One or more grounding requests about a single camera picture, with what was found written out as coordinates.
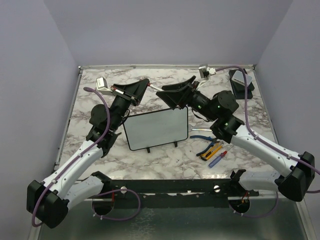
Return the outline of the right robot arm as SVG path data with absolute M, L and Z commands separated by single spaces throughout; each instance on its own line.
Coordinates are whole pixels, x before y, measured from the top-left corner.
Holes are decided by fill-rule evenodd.
M 272 171 L 239 170 L 229 189 L 240 196 L 246 191 L 275 191 L 287 199 L 300 202 L 315 178 L 315 158 L 309 152 L 299 154 L 276 144 L 250 128 L 248 121 L 234 116 L 239 104 L 229 90 L 206 97 L 198 90 L 195 77 L 177 84 L 164 85 L 156 95 L 171 109 L 190 107 L 212 122 L 213 135 L 228 144 L 242 148 L 268 165 Z

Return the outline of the blue red screwdriver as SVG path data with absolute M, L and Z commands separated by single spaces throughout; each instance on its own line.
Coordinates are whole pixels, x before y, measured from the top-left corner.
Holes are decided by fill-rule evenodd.
M 209 164 L 208 167 L 211 169 L 213 168 L 221 159 L 225 157 L 227 154 L 227 151 L 222 152 L 220 155 L 218 155 L 214 160 L 212 160 Z

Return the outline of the white small box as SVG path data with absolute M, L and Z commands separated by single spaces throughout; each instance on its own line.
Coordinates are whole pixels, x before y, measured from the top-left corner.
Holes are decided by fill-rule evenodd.
M 231 80 L 244 86 L 245 85 L 244 76 L 246 78 L 246 85 L 249 86 L 253 78 L 246 73 L 243 75 L 243 73 L 240 70 L 236 70 L 234 72 L 233 76 L 231 77 Z

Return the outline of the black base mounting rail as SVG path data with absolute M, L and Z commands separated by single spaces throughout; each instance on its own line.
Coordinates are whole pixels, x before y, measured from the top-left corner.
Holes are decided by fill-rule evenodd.
M 137 199 L 143 208 L 226 208 L 229 198 L 258 196 L 258 192 L 245 190 L 237 178 L 180 179 L 180 180 L 115 180 L 97 171 L 70 188 L 55 190 L 68 208 L 82 201 L 108 199 L 116 208 L 133 208 Z

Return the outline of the black flat box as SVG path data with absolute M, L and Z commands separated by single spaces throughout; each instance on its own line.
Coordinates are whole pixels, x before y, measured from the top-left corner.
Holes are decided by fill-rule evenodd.
M 228 71 L 231 88 L 232 88 L 233 94 L 237 100 L 244 100 L 245 99 L 245 86 L 241 85 L 237 82 L 232 81 L 232 76 L 235 73 L 235 71 L 236 71 L 236 69 L 232 69 L 232 70 Z M 255 89 L 255 87 L 254 87 L 253 83 L 251 82 L 251 84 L 249 86 L 247 86 L 247 99 L 248 100 L 253 98 L 252 91 L 254 89 Z

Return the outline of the small black-framed whiteboard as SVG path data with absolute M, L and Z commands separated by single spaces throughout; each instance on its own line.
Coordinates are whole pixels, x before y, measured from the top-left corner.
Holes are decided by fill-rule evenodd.
M 189 111 L 162 109 L 129 116 L 123 124 L 128 147 L 131 151 L 174 144 L 188 138 Z

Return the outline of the yellow utility knife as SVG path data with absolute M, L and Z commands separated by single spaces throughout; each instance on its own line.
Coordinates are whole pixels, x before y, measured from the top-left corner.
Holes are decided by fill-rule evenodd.
M 223 144 L 215 144 L 210 147 L 206 152 L 202 153 L 199 158 L 203 161 L 208 161 L 213 155 L 215 155 L 221 148 Z

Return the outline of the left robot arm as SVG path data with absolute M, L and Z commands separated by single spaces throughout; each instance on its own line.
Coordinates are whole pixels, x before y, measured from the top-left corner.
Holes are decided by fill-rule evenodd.
M 28 185 L 26 209 L 32 214 L 33 227 L 45 224 L 53 229 L 64 220 L 69 210 L 88 198 L 113 197 L 120 191 L 129 192 L 126 188 L 112 186 L 112 180 L 99 171 L 81 182 L 77 180 L 95 161 L 109 153 L 119 136 L 117 129 L 125 122 L 126 112 L 130 106 L 140 104 L 149 85 L 149 79 L 145 78 L 107 87 L 106 80 L 100 77 L 96 88 L 83 88 L 95 93 L 102 103 L 91 110 L 89 123 L 92 128 L 70 159 L 44 180 L 33 180 Z

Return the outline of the white whiteboard marker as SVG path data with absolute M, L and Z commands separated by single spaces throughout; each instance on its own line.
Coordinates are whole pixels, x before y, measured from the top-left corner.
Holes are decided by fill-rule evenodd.
M 148 87 L 156 90 L 157 92 L 163 91 L 161 88 L 159 88 L 159 87 L 157 87 L 157 86 L 155 86 L 155 85 L 153 85 L 153 84 L 151 84 L 151 83 L 148 84 Z

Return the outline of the silver combination wrench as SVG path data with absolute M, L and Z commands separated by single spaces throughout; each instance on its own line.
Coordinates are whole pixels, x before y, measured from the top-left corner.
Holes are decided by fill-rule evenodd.
M 192 125 L 188 126 L 188 132 L 199 131 L 199 132 L 211 132 L 212 130 L 209 127 L 194 127 Z

